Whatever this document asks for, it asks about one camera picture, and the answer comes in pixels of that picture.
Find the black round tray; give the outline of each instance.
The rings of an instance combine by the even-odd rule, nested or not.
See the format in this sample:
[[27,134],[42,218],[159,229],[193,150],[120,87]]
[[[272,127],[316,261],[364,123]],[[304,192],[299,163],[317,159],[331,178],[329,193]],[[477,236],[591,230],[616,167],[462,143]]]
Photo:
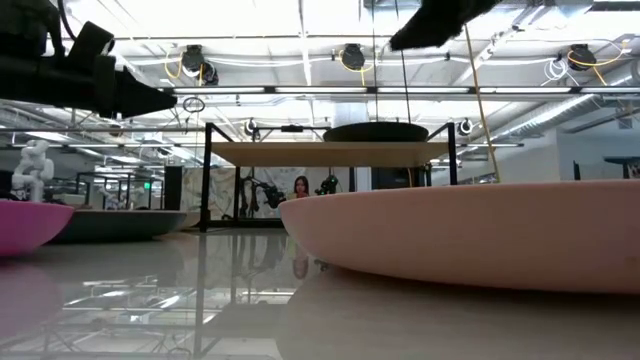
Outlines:
[[354,142],[421,142],[429,130],[419,125],[396,122],[355,123],[333,128],[324,133],[324,141]]

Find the security camera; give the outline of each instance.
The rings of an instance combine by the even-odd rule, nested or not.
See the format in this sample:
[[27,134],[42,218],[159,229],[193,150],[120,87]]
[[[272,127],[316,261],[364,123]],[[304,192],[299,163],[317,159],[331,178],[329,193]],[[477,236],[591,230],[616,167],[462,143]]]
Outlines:
[[473,122],[465,118],[464,121],[458,123],[458,134],[460,134],[460,136],[469,136],[473,131],[473,127]]

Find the dark gray bowl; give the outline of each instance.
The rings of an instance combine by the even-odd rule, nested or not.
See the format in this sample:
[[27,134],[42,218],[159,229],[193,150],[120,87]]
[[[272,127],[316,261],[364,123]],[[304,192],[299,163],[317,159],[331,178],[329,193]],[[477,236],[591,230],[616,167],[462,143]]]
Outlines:
[[62,232],[50,243],[87,243],[150,240],[180,228],[187,213],[179,211],[76,210]]

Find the magenta bowl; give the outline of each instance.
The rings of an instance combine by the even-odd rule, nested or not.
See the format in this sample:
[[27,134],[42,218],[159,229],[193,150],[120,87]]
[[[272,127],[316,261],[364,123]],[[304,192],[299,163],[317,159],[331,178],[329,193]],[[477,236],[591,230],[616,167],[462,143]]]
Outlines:
[[35,250],[58,235],[72,215],[69,206],[0,201],[0,256]]

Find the black cable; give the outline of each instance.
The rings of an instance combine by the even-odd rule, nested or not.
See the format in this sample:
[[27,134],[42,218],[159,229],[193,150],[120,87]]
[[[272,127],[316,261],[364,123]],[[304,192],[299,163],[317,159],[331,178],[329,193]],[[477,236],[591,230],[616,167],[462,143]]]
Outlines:
[[378,67],[376,65],[376,1],[371,2],[371,28],[373,29],[373,86],[376,88],[376,122],[378,121]]
[[[396,2],[396,16],[400,20],[400,11],[398,9],[398,0]],[[404,62],[404,50],[400,50],[400,56],[402,57],[402,75],[404,76],[404,94],[407,98],[407,117],[409,124],[411,124],[411,105],[409,104],[409,85],[407,84],[407,65]]]
[[62,20],[62,25],[64,25],[64,29],[67,31],[67,34],[71,38],[71,40],[76,41],[76,36],[71,31],[71,26],[69,26],[69,20],[67,20],[67,12],[64,8],[64,0],[58,0],[58,12],[60,13],[60,19]]

